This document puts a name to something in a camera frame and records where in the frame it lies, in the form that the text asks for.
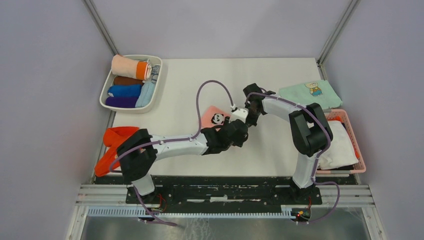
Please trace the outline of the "pink panda towel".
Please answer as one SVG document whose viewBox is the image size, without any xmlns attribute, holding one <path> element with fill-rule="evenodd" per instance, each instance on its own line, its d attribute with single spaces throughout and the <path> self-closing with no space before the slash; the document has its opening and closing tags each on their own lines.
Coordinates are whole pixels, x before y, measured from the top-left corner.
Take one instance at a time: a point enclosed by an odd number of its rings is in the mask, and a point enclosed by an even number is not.
<svg viewBox="0 0 424 240">
<path fill-rule="evenodd" d="M 215 126 L 223 125 L 227 117 L 230 117 L 229 113 L 211 105 L 200 118 L 201 129 L 214 128 L 218 132 L 220 128 L 215 128 Z"/>
</svg>

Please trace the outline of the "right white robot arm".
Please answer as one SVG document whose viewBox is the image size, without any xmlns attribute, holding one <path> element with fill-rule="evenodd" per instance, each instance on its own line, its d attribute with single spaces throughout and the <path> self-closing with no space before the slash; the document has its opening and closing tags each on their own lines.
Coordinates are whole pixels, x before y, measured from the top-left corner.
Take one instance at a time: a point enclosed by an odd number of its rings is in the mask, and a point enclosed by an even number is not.
<svg viewBox="0 0 424 240">
<path fill-rule="evenodd" d="M 309 198 L 308 187 L 314 184 L 319 157 L 331 145 L 333 133 L 322 107 L 318 103 L 301 105 L 264 92 L 255 83 L 243 89 L 248 110 L 245 123 L 256 126 L 260 116 L 271 114 L 290 124 L 292 141 L 298 151 L 298 159 L 292 181 L 296 185 L 289 189 L 289 199 L 302 204 Z"/>
</svg>

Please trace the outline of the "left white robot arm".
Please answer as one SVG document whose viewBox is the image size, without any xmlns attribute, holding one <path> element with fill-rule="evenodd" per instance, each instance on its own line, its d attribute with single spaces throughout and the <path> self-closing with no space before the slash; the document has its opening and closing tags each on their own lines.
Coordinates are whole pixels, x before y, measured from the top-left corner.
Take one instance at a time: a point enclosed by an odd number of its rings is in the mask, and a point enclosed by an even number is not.
<svg viewBox="0 0 424 240">
<path fill-rule="evenodd" d="M 138 197 L 147 204 L 154 202 L 158 191 L 149 170 L 159 160 L 185 155 L 213 155 L 231 146 L 242 147 L 248 139 L 246 119 L 249 111 L 237 108 L 222 125 L 206 127 L 199 134 L 166 137 L 137 130 L 116 150 L 120 172 L 130 182 Z"/>
</svg>

